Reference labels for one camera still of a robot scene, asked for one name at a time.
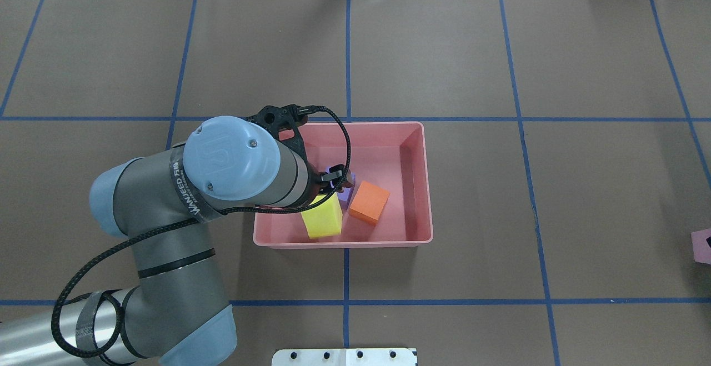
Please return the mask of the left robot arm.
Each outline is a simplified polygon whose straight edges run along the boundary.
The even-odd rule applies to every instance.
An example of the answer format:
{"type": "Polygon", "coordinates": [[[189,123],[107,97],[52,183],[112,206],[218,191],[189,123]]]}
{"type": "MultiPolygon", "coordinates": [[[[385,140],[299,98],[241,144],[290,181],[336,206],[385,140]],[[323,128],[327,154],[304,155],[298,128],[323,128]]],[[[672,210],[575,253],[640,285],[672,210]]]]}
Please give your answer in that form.
{"type": "Polygon", "coordinates": [[[351,141],[325,106],[203,121],[183,143],[100,174],[94,218],[121,239],[48,314],[2,327],[3,365],[218,365],[238,336],[207,225],[304,212],[346,184],[351,141]]]}

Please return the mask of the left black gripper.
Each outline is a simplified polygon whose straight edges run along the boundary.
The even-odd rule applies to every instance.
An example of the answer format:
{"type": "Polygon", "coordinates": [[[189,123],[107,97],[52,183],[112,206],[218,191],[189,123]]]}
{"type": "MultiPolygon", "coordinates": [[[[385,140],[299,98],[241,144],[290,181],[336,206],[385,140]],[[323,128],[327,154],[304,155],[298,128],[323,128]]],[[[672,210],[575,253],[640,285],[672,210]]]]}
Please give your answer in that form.
{"type": "Polygon", "coordinates": [[[344,164],[336,164],[320,172],[310,164],[304,139],[299,128],[309,120],[309,115],[328,113],[325,106],[287,105],[282,107],[264,106],[258,113],[246,117],[269,133],[276,143],[279,166],[274,180],[269,186],[246,199],[253,205],[316,205],[323,200],[319,195],[330,197],[334,185],[342,181],[346,174],[344,164]]]}

